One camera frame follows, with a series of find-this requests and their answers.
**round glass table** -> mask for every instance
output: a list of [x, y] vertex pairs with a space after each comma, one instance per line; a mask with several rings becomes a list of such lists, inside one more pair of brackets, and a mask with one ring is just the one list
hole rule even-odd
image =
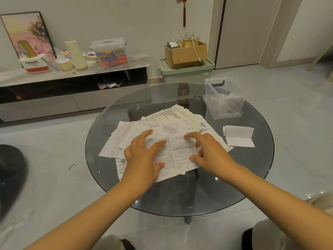
[[[86, 141], [86, 159], [91, 174], [105, 191], [119, 182], [114, 158], [98, 156], [119, 121], [131, 122], [170, 108], [175, 104], [202, 115], [224, 138], [223, 126], [253, 127], [255, 148], [235, 147], [229, 154], [238, 163], [261, 178], [268, 174], [274, 157], [272, 133], [263, 116], [248, 102], [244, 102], [241, 117], [214, 119], [202, 99], [205, 86], [194, 83], [167, 83], [141, 88], [114, 101], [96, 118]], [[155, 183], [131, 207], [162, 216], [191, 216], [222, 210], [241, 201], [244, 195], [198, 168]]]

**red tassel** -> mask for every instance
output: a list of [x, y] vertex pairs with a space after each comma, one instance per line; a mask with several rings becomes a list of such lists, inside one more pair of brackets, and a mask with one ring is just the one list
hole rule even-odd
[[186, 27], [186, 3], [184, 2], [183, 27]]

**framed picture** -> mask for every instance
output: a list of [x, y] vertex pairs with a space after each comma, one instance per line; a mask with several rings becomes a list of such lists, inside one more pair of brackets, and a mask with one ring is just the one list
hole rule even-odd
[[19, 58], [46, 54], [52, 61], [55, 52], [39, 11], [0, 15]]

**white wall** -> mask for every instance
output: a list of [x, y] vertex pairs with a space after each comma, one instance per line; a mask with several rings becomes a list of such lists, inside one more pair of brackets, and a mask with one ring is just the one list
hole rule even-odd
[[[126, 52], [148, 54], [148, 77], [158, 77], [157, 60], [164, 44], [185, 31], [199, 31], [208, 44], [214, 0], [188, 0], [186, 29], [183, 4], [177, 0], [0, 0], [0, 14], [40, 11], [53, 45], [64, 49], [75, 39], [82, 51], [94, 40], [124, 37]], [[21, 67], [6, 30], [0, 23], [0, 71]]]
[[303, 0], [278, 61], [316, 57], [333, 40], [333, 0]]

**green plastic storage box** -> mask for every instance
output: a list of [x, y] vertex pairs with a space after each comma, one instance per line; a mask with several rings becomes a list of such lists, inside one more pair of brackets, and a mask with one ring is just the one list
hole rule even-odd
[[164, 83], [200, 83], [205, 84], [205, 79], [210, 78], [215, 64], [210, 59], [204, 61], [202, 66], [171, 69], [166, 60], [159, 60], [158, 68]]

